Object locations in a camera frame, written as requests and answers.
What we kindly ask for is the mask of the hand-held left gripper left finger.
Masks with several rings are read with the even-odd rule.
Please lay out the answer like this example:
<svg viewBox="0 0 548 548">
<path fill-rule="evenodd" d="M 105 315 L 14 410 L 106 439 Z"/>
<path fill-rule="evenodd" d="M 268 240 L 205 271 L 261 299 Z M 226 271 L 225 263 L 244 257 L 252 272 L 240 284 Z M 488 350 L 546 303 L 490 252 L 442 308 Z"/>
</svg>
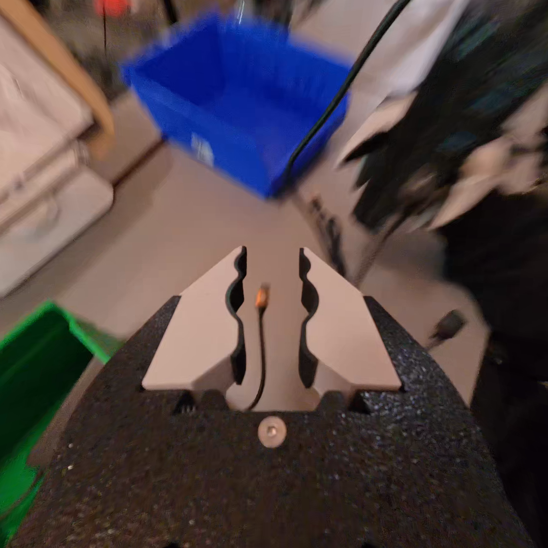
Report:
<svg viewBox="0 0 548 548">
<path fill-rule="evenodd" d="M 147 391 L 226 392 L 246 371 L 243 322 L 247 249 L 239 246 L 180 293 L 142 379 Z"/>
</svg>

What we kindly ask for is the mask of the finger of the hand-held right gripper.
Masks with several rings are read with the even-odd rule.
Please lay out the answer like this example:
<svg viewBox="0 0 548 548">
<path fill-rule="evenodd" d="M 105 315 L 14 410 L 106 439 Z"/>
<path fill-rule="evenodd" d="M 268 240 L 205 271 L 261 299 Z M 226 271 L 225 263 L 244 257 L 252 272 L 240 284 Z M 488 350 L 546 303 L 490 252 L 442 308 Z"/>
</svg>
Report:
<svg viewBox="0 0 548 548">
<path fill-rule="evenodd" d="M 336 168 L 358 160 L 378 148 L 390 131 L 403 119 L 417 92 L 386 98 L 366 118 L 341 149 Z"/>
<path fill-rule="evenodd" d="M 543 182 L 543 142 L 525 146 L 513 141 L 492 141 L 469 155 L 428 229 L 449 224 L 492 191 L 504 196 L 526 194 Z"/>
</svg>

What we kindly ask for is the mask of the orange traffic cone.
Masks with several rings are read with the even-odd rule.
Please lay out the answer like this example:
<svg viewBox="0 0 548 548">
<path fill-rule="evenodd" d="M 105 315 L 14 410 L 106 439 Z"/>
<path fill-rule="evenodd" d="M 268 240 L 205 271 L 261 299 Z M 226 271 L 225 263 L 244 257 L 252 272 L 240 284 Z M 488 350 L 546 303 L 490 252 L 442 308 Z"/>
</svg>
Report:
<svg viewBox="0 0 548 548">
<path fill-rule="evenodd" d="M 99 17 L 121 18 L 131 11 L 131 1 L 93 1 L 93 7 Z"/>
</svg>

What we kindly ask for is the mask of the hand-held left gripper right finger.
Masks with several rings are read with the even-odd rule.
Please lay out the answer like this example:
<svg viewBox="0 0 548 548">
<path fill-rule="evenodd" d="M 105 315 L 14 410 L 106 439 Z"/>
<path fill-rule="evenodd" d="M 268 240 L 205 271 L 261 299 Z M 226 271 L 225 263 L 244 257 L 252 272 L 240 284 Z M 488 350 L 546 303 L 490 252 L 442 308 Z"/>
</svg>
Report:
<svg viewBox="0 0 548 548">
<path fill-rule="evenodd" d="M 310 249 L 299 250 L 298 371 L 315 392 L 397 392 L 401 379 L 364 295 Z"/>
</svg>

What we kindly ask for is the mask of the person's right forearm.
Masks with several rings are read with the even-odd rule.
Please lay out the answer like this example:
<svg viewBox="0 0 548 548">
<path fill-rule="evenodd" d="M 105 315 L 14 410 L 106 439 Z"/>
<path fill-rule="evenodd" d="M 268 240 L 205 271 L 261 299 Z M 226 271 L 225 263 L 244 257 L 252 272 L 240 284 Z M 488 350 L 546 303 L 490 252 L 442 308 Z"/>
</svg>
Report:
<svg viewBox="0 0 548 548">
<path fill-rule="evenodd" d="M 547 547 L 547 195 L 492 192 L 438 230 L 490 335 L 471 400 L 504 490 Z"/>
</svg>

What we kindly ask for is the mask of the blue plastic bin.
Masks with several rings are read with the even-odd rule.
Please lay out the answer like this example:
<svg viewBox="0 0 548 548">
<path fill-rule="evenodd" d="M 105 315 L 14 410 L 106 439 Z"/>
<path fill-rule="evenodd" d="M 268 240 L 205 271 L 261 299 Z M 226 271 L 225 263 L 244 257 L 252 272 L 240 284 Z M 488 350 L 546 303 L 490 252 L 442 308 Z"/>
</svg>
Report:
<svg viewBox="0 0 548 548">
<path fill-rule="evenodd" d="M 219 13 L 171 27 L 120 63 L 161 135 L 263 199 L 350 71 L 280 25 Z"/>
</svg>

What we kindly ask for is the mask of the wood-framed tablet on stand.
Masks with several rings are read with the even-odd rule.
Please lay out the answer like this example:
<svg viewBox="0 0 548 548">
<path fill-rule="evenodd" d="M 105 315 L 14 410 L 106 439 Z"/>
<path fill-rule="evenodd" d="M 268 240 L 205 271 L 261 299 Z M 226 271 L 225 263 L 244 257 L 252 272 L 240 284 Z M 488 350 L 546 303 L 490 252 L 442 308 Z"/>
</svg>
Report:
<svg viewBox="0 0 548 548">
<path fill-rule="evenodd" d="M 105 95 L 29 1 L 1 1 L 1 298 L 113 205 L 89 166 L 114 121 Z"/>
</svg>

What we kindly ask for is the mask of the green plastic bin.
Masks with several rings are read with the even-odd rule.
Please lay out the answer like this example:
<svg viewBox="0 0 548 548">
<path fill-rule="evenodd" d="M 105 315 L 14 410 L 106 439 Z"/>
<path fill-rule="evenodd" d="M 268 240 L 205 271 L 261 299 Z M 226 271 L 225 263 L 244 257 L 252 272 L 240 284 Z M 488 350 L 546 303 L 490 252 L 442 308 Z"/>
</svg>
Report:
<svg viewBox="0 0 548 548">
<path fill-rule="evenodd" d="M 1 341 L 1 547 L 15 536 L 42 483 L 27 458 L 89 362 L 124 345 L 52 301 Z"/>
</svg>

